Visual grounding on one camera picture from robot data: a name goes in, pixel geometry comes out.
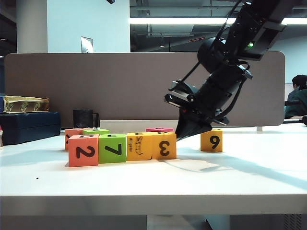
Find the person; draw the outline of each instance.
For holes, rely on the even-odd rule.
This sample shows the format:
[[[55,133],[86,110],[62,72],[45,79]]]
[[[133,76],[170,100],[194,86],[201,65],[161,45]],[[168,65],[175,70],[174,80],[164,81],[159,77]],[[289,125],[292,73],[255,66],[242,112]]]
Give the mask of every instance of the person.
[[[288,96],[289,101],[300,101],[299,104],[288,105],[285,119],[302,119],[307,115],[307,75],[296,75],[292,79],[294,90]]]

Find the gray partition panel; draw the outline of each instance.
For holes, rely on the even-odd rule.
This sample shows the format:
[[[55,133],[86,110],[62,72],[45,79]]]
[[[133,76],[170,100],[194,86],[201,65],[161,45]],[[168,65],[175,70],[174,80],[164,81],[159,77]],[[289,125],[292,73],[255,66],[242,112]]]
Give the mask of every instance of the gray partition panel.
[[[171,82],[183,78],[197,53],[10,54],[5,58],[6,94],[50,99],[62,126],[73,109],[93,109],[102,120],[177,119],[164,102]],[[285,58],[268,52],[250,61],[247,80],[232,112],[231,126],[274,126],[283,121]],[[209,76],[199,66],[187,82],[200,87]]]

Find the dark blue box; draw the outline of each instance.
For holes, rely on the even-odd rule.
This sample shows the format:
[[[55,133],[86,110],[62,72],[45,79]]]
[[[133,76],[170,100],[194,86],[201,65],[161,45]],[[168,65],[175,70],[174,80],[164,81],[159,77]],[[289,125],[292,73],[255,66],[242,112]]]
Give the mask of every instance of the dark blue box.
[[[3,145],[14,145],[60,135],[58,112],[0,114]]]

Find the robotic arm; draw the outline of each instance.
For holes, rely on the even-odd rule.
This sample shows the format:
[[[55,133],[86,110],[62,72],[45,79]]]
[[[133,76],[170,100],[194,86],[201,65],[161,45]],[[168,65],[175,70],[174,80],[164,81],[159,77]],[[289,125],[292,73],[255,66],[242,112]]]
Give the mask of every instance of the robotic arm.
[[[229,123],[226,115],[232,110],[243,83],[253,76],[249,64],[243,60],[260,61],[274,44],[277,35],[286,25],[282,20],[300,0],[253,0],[244,3],[236,21],[229,28],[228,38],[221,38],[226,23],[216,37],[207,39],[197,53],[198,63],[182,79],[172,83],[172,94],[165,101],[179,108],[176,128],[177,140],[210,131],[211,123]],[[197,89],[185,79],[202,64],[210,73],[205,83]],[[222,106],[233,96],[230,105]]]

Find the foam block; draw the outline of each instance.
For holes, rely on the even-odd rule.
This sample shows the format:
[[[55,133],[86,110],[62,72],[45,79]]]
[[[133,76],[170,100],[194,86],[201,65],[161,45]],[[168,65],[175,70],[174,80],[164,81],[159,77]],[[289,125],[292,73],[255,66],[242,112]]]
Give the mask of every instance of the foam block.
[[[223,131],[221,129],[213,129],[201,133],[201,151],[223,152]]]
[[[174,132],[152,132],[152,159],[176,159],[176,134]]]
[[[109,134],[110,130],[108,129],[84,129],[83,134]]]
[[[151,133],[128,133],[127,134],[127,160],[143,161],[150,160],[153,153]]]
[[[70,128],[65,130],[65,150],[68,150],[68,139],[73,135],[81,135],[83,130],[90,128]]]
[[[98,165],[98,134],[69,138],[69,167]]]
[[[168,127],[152,127],[152,128],[146,128],[146,132],[173,132],[173,128]]]
[[[99,163],[126,162],[126,135],[101,134],[99,142]]]

